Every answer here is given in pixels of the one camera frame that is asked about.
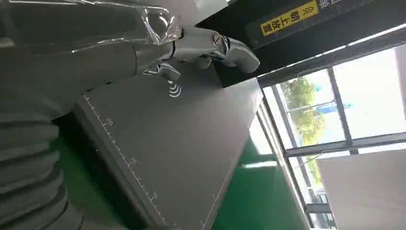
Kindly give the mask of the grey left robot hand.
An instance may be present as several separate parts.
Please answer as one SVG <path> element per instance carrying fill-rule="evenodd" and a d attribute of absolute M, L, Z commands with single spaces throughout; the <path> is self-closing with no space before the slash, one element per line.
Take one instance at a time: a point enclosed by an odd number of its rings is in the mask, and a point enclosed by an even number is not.
<path fill-rule="evenodd" d="M 136 0 L 3 0 L 0 118 L 51 120 L 94 88 L 138 74 L 173 81 L 169 60 L 212 60 L 246 73 L 260 61 L 244 43 L 187 26 Z"/>

